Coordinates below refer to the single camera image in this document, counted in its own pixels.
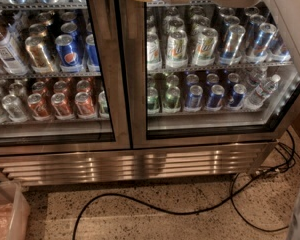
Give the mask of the blue soda can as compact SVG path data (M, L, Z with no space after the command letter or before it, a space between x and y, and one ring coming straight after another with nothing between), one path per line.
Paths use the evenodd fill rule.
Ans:
M198 111L201 109L201 101L203 97L203 89L199 85L192 85L188 91L185 109L187 111Z

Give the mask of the clear plastic bin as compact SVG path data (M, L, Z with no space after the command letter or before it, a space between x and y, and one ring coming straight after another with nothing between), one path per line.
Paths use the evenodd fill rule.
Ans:
M0 183L0 240L25 240L30 206L21 185Z

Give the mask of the gold soda can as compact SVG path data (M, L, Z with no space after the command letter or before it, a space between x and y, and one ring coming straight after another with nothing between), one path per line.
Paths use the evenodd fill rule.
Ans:
M31 67L36 73L56 73L58 67L42 37L29 36L25 48L30 57Z

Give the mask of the glass fridge door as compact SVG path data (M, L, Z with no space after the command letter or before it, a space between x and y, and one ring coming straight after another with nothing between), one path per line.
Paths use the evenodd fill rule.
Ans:
M139 149L270 141L279 138L300 111L300 74L291 49L263 0L252 5L224 6L212 0L168 4L163 1L119 0L124 34L127 85L133 144ZM231 65L219 63L219 51L231 25L246 32ZM218 32L214 62L192 64L196 38L203 28ZM187 34L188 63L166 65L170 32ZM259 83L274 74L278 89L258 110L244 101ZM192 85L203 89L201 109L187 111ZM165 113L171 86L180 89L181 109Z
M26 75L9 74L0 60L0 157L129 148L115 0L0 0L0 24L28 60ZM82 55L79 72L64 72L55 39L69 34ZM42 37L56 73L36 73L25 48ZM75 96L91 95L95 118L78 114Z

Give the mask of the red soda can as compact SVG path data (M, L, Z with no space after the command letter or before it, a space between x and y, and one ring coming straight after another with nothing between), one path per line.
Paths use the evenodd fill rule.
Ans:
M82 118L95 118L96 108L92 97L87 92L79 92L75 96L75 104L78 109L78 114Z

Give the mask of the front diet dew can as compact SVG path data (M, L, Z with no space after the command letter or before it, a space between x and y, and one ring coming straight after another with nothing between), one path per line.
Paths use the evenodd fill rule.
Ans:
M187 34L184 30L170 32L167 40L166 65L170 68L184 67L188 63Z

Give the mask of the brown tea bottle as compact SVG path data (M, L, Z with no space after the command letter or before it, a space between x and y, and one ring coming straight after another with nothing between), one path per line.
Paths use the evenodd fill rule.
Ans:
M26 54L10 34L8 29L0 24L0 60L4 69L13 75L26 75L29 72Z

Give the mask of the blue pepsi can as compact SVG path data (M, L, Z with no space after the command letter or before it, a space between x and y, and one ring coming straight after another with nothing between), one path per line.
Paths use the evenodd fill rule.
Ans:
M79 72L82 69L82 55L76 40L69 34L55 39L55 46L64 72Z

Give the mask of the silver blue can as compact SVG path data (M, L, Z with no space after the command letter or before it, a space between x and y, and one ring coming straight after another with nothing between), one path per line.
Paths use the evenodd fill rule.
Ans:
M219 51L220 64L231 65L235 62L245 32L241 25L231 25L228 28Z

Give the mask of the diet dew can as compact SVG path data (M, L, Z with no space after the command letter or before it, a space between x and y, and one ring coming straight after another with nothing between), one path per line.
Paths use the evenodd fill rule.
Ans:
M217 42L218 32L213 28L203 28L196 38L192 64L195 66L206 66L213 63Z
M187 34L184 30L170 32L167 40L166 65L170 68L184 67L188 63Z

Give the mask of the green soda can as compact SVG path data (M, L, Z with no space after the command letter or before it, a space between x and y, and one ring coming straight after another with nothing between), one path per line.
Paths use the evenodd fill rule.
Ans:
M181 109L180 89L177 86L171 86L166 90L163 102L163 111L165 113L176 113Z

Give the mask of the clear water bottle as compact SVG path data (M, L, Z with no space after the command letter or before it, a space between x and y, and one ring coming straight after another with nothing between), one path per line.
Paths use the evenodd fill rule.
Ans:
M263 103L278 89L281 77L277 74L262 80L244 101L244 107L249 110L258 110Z

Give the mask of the steel fridge base grille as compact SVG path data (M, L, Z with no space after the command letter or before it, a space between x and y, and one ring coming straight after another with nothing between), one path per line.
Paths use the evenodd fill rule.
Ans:
M270 140L186 148L1 156L0 181L40 186L253 173L277 144L276 140Z

